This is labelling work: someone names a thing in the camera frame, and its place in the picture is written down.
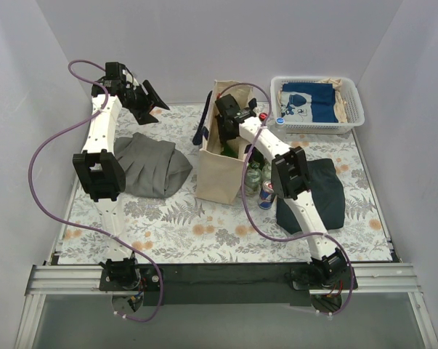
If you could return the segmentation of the green Perrier bottle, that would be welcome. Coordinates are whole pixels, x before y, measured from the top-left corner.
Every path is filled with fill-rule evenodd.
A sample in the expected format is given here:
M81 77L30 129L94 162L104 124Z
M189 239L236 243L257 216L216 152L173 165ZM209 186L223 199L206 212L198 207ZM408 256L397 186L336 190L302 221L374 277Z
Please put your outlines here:
M253 162L256 162L259 165L259 168L261 169L264 166L265 158L263 154L256 148L253 149L249 163L252 164Z
M238 152L235 151L232 147L230 147L228 144L224 144L222 146L222 152L221 152L222 156L226 156L226 157L230 157L233 159L237 159L238 158Z

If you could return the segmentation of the Pocari Sweat plastic bottle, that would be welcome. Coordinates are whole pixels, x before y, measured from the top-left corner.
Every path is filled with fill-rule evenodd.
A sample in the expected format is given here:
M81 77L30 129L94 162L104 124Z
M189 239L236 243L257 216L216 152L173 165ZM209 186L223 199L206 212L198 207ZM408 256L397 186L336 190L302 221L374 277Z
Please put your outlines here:
M285 125L285 119L282 117L276 118L273 126L273 133L274 135L281 140L282 142L285 142L287 130Z

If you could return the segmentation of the beige canvas tote bag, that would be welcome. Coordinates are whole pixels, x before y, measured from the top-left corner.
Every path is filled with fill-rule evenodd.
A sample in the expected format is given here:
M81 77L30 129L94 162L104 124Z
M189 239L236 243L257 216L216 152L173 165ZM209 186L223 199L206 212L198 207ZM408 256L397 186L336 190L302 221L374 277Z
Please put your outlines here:
M200 123L192 143L199 147L197 167L197 198L220 204L232 204L241 187L242 170L250 142L241 137L227 141L237 156L226 156L219 140L216 116L219 114L215 100L221 94L231 94L244 108L254 97L253 88L238 85L236 81L215 81L206 98Z

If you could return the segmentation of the clear Chang bottle back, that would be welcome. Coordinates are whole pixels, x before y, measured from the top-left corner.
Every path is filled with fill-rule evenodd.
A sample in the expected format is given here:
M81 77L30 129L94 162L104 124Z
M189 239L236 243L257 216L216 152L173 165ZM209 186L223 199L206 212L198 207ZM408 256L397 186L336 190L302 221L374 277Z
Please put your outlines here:
M263 181L270 181L272 177L272 165L270 163L266 163L263 166L261 173Z

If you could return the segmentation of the clear chang bottle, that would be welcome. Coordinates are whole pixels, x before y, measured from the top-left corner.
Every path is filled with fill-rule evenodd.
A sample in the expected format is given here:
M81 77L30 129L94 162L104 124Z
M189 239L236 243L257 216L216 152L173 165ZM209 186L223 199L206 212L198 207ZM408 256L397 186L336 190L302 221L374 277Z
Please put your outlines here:
M244 190L247 196L252 196L260 190L262 173L259 162L252 161L246 170L244 180Z
M263 181L270 181L272 177L272 165L270 163L266 163L263 166L261 173Z

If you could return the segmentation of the red tab drink can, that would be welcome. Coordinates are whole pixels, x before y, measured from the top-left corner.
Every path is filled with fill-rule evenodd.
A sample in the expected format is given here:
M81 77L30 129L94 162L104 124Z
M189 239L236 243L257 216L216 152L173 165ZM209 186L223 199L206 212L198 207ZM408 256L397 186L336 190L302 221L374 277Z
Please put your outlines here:
M259 193L258 206L261 209L270 209L273 201L275 200L275 192L270 180L265 180L261 184L261 190Z

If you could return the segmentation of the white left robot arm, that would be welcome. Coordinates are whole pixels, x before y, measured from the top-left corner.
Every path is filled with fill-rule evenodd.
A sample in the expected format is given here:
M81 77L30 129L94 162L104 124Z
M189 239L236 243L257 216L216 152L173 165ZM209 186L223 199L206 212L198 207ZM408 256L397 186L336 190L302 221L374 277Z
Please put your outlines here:
M107 62L105 75L92 85L93 112L83 149L73 156L73 166L84 192L95 203L102 229L109 233L108 253L101 266L106 280L126 291L141 284L135 253L118 239L126 235L123 208L118 200L125 191L126 175L115 157L114 142L118 116L123 108L140 125L157 123L151 114L155 108L169 107L148 80L139 83L131 71L119 62Z

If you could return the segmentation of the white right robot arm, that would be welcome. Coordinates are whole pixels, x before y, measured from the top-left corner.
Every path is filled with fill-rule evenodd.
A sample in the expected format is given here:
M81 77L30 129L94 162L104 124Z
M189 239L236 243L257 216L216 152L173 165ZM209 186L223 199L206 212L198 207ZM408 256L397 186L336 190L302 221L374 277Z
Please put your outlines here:
M348 271L349 263L342 248L328 235L316 209L304 150L290 147L268 130L254 111L255 99L241 108L231 94L220 95L215 106L220 139L241 137L271 163L272 188L286 203L308 242L316 283L324 289L333 288Z

